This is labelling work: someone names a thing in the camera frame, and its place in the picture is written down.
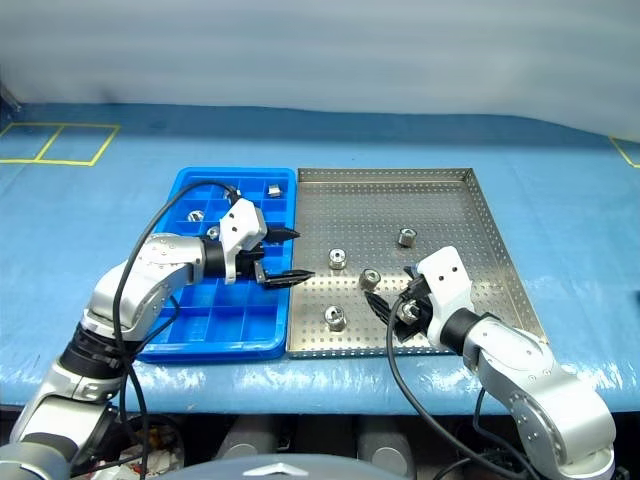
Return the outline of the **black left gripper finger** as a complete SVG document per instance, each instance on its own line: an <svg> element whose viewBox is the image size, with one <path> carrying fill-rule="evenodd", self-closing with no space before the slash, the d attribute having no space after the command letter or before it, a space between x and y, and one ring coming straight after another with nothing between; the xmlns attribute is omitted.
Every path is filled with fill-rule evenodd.
<svg viewBox="0 0 640 480"><path fill-rule="evenodd" d="M266 243L279 244L300 237L300 233L284 226L268 226L263 238Z"/></svg>
<svg viewBox="0 0 640 480"><path fill-rule="evenodd" d="M255 280L265 289L291 288L311 279L315 273L308 270L288 270L271 275L263 267L261 261L254 262Z"/></svg>

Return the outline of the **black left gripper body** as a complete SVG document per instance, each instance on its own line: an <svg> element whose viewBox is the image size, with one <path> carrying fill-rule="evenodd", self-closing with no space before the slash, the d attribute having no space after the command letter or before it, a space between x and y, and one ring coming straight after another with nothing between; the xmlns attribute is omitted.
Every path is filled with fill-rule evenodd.
<svg viewBox="0 0 640 480"><path fill-rule="evenodd" d="M236 277L255 278L256 263L261 263L265 256L262 243L258 243L251 250L241 250L235 257Z"/></svg>

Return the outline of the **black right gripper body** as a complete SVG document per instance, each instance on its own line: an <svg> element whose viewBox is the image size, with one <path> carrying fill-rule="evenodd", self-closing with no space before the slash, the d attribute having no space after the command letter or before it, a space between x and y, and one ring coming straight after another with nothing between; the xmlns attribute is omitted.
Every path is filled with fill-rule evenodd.
<svg viewBox="0 0 640 480"><path fill-rule="evenodd" d="M428 326L433 318L433 306L429 298L431 289L422 274L415 267L405 266L403 271L410 280L400 293L399 318L407 325Z"/></svg>

